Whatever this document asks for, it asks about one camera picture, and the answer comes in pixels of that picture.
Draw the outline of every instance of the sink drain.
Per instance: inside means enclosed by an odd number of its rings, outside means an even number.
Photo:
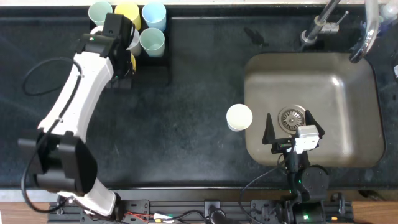
[[[295,134],[297,128],[305,123],[304,111],[304,108],[297,105],[283,108],[279,112],[279,125],[285,132]]]

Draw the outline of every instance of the wooden surface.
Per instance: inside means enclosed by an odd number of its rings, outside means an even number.
[[[48,203],[35,203],[48,208]],[[398,223],[398,202],[354,202],[354,215],[358,223]],[[2,224],[46,224],[47,215],[33,212],[23,202],[0,202]]]

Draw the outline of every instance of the chrome faucet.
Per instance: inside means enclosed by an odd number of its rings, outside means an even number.
[[[312,45],[317,41],[318,34],[322,28],[326,25],[326,20],[330,14],[336,8],[340,0],[331,0],[321,14],[314,18],[313,23],[309,31],[305,30],[301,33],[301,41],[303,45]],[[365,0],[366,9],[366,31],[361,42],[358,42],[354,46],[354,50],[349,56],[349,60],[352,63],[360,61],[370,50],[376,39],[377,32],[379,29],[379,6],[377,0]]]

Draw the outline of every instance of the black countertop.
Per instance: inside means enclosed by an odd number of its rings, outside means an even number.
[[[360,37],[364,7],[340,7],[350,14],[336,35],[320,37],[307,52],[349,52]],[[0,9],[0,187],[19,185],[26,161],[17,148],[23,129],[34,129],[58,93],[25,96],[24,74],[45,58],[72,57],[76,40],[89,32],[86,7]],[[168,7],[173,82],[168,87],[105,90],[87,133],[107,187],[241,187],[271,167],[256,163],[244,133],[226,125],[227,109],[244,103],[244,66],[263,52],[295,52],[299,34],[322,7]],[[327,168],[331,189],[395,189],[398,186],[398,94],[392,56],[398,26],[374,43],[374,66],[386,152],[372,168]],[[43,89],[63,83],[70,66],[54,63],[31,84]],[[278,172],[257,185],[286,189]]]

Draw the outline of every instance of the sink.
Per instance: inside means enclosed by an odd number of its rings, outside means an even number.
[[[274,166],[278,154],[261,143],[267,113],[276,138],[287,138],[305,124],[309,110],[326,134],[309,151],[312,164],[371,167],[384,153],[377,90],[366,60],[353,64],[349,54],[259,54],[246,65],[244,103],[253,112],[245,130],[251,157]]]

